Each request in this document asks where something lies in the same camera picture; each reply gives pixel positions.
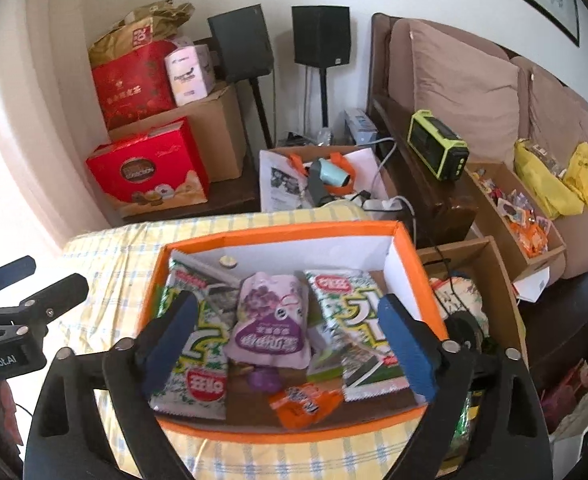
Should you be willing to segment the green seaweed snack pack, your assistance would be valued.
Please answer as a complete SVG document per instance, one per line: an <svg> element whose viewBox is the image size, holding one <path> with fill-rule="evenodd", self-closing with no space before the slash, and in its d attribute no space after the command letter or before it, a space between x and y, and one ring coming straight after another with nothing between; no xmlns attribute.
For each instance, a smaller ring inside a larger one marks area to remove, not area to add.
<svg viewBox="0 0 588 480"><path fill-rule="evenodd" d="M165 313L180 292L195 296L193 330L164 386L152 394L151 408L165 415L223 420L229 368L224 346L236 324L240 280L173 250L157 313Z"/></svg>

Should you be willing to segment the green plum cake packet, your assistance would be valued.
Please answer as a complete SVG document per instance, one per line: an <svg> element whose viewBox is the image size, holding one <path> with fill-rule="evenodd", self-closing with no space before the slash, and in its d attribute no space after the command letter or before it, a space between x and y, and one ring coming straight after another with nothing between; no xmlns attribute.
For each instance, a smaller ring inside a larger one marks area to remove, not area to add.
<svg viewBox="0 0 588 480"><path fill-rule="evenodd" d="M311 348L310 362L306 377L308 382L326 382L341 378L343 374L342 354L331 346L330 332L323 324L308 328L308 340Z"/></svg>

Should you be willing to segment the purple jelly pouch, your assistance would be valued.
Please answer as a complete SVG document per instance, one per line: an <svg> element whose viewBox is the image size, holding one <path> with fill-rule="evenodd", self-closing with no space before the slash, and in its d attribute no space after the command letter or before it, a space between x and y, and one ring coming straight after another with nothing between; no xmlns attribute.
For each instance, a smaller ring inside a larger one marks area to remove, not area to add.
<svg viewBox="0 0 588 480"><path fill-rule="evenodd" d="M308 306L308 288L295 275L257 272L243 281L224 352L252 368L246 374L252 389L276 393L282 389L281 368L308 367Z"/></svg>

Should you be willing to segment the tall cardboard box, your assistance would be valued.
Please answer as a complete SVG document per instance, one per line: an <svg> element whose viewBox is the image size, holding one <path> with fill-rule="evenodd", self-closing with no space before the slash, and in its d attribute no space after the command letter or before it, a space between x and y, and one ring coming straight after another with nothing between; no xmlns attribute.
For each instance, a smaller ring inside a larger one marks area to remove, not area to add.
<svg viewBox="0 0 588 480"><path fill-rule="evenodd" d="M526 329L494 238L486 236L422 248L418 255L430 278L436 276L446 280L447 271L470 278L480 293L483 311L488 317L489 335L503 348L518 349L525 365L529 366Z"/></svg>

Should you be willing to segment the orange cardboard box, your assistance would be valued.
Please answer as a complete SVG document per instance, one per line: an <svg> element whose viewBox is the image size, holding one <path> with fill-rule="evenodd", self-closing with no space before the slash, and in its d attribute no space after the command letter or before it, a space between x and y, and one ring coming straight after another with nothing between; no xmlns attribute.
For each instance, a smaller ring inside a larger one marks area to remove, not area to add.
<svg viewBox="0 0 588 480"><path fill-rule="evenodd" d="M144 327L160 303L174 250L218 266L223 256L236 259L232 273L246 278L264 271L290 274L307 269L371 271L407 311L438 338L447 331L440 318L428 276L406 228L393 221L320 222L268 226L180 240L160 248L139 311ZM410 390L344 403L322 422L300 431L285 430L268 401L237 379L229 382L227 417L207 420L158 415L165 430L224 442L295 443L356 436L420 418L425 411Z"/></svg>

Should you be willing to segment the cardboard tray with snacks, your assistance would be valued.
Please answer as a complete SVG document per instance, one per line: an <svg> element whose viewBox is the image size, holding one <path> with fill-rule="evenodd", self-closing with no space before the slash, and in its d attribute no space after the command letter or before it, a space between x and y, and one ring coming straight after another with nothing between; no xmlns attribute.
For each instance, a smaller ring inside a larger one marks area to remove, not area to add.
<svg viewBox="0 0 588 480"><path fill-rule="evenodd" d="M565 244L559 231L502 162L470 162L463 180L477 203L474 221L495 239L512 281L542 271L555 283L565 269Z"/></svg>

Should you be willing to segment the white curtain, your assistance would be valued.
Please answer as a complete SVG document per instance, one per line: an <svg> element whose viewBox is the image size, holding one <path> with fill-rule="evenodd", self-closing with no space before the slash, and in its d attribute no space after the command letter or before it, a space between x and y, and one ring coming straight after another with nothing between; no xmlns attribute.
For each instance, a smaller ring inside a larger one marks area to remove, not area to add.
<svg viewBox="0 0 588 480"><path fill-rule="evenodd" d="M93 0L0 0L0 247L39 264L111 221L85 160L106 141Z"/></svg>

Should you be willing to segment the red chocolate gift bag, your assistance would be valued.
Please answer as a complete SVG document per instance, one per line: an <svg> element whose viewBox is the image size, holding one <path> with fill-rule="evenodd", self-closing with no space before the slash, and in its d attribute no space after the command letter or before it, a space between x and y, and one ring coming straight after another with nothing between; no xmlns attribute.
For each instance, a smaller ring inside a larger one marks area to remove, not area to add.
<svg viewBox="0 0 588 480"><path fill-rule="evenodd" d="M209 177L185 117L101 145L86 165L122 218L208 202Z"/></svg>

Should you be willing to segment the green portable radio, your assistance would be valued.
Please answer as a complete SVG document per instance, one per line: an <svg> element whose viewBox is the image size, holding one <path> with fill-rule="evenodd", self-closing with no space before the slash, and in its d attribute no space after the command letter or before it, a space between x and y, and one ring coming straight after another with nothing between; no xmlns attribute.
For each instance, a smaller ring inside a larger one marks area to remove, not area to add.
<svg viewBox="0 0 588 480"><path fill-rule="evenodd" d="M437 180L460 179L470 154L468 144L430 110L411 115L407 143Z"/></svg>

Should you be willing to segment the red tea gift bag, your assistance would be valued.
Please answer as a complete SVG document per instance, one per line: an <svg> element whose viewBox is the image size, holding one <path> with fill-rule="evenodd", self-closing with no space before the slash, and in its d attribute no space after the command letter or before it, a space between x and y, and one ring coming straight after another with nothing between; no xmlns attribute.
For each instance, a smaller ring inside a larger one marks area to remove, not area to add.
<svg viewBox="0 0 588 480"><path fill-rule="evenodd" d="M176 104L165 58L176 46L153 41L92 70L96 95L108 130L172 110Z"/></svg>

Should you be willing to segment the brown cardboard box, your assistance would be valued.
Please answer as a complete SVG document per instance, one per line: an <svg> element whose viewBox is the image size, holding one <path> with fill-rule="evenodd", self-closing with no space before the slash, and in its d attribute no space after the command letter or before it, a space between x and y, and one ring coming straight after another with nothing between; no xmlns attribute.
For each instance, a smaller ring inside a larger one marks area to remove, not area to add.
<svg viewBox="0 0 588 480"><path fill-rule="evenodd" d="M181 117L188 118L210 182L242 176L247 140L236 88L224 81L218 81L205 99L112 129L108 136L116 142Z"/></svg>

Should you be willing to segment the brown sofa cushion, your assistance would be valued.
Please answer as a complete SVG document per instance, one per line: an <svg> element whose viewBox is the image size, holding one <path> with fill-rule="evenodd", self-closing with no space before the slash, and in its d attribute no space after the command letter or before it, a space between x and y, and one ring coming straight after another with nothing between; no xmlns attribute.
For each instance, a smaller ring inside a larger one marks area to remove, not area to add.
<svg viewBox="0 0 588 480"><path fill-rule="evenodd" d="M511 62L433 24L399 20L390 33L387 92L405 110L430 110L474 159L513 166L520 101Z"/></svg>

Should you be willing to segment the left black speaker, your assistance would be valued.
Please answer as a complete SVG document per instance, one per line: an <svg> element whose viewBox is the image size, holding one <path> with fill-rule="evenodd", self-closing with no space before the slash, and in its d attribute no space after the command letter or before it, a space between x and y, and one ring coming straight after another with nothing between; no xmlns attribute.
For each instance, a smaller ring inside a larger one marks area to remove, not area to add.
<svg viewBox="0 0 588 480"><path fill-rule="evenodd" d="M269 75L273 53L262 6L246 6L207 19L226 81Z"/></svg>

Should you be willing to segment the black speaker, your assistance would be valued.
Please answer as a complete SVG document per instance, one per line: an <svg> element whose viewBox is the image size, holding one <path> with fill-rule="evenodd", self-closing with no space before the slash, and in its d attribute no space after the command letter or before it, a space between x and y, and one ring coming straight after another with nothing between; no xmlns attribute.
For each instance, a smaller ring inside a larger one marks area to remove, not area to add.
<svg viewBox="0 0 588 480"><path fill-rule="evenodd" d="M269 75L273 53L262 6L246 6L207 19L226 81Z"/></svg>
<svg viewBox="0 0 588 480"><path fill-rule="evenodd" d="M348 6L293 6L294 61L329 68L347 65L352 50Z"/></svg>

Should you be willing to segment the right black speaker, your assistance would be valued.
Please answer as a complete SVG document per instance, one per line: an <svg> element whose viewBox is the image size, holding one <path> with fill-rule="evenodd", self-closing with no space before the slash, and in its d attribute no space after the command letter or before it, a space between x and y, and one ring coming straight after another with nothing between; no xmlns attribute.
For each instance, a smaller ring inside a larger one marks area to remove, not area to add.
<svg viewBox="0 0 588 480"><path fill-rule="evenodd" d="M293 6L294 61L329 68L347 65L352 50L348 6Z"/></svg>

